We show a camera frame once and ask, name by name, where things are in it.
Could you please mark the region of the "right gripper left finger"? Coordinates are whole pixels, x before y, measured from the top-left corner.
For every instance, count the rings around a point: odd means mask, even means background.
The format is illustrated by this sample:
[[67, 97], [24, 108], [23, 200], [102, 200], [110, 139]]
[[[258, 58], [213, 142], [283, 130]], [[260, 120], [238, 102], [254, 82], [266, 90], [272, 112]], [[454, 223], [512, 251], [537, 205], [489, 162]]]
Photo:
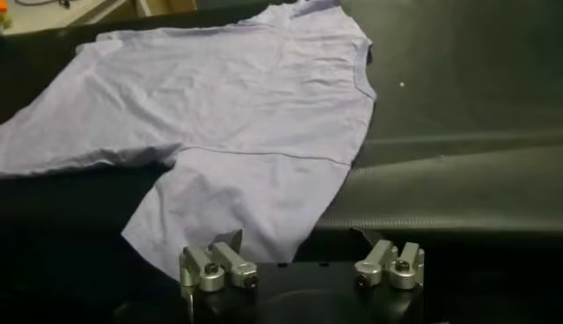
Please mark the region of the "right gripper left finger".
[[182, 287], [204, 292], [218, 292], [226, 286], [252, 290], [258, 286], [259, 268], [240, 254], [243, 231], [219, 235], [207, 247], [184, 247], [179, 255], [179, 276]]

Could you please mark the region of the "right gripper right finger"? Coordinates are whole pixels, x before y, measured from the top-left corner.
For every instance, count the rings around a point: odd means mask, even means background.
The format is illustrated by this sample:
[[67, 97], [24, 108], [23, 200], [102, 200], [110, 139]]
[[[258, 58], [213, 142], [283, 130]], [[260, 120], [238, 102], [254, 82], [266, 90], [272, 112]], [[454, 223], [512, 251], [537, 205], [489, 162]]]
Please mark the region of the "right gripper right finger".
[[352, 228], [369, 251], [354, 263], [355, 285], [372, 289], [383, 283], [396, 290], [414, 290], [424, 285], [425, 251], [418, 243], [406, 242], [399, 249], [377, 233]]

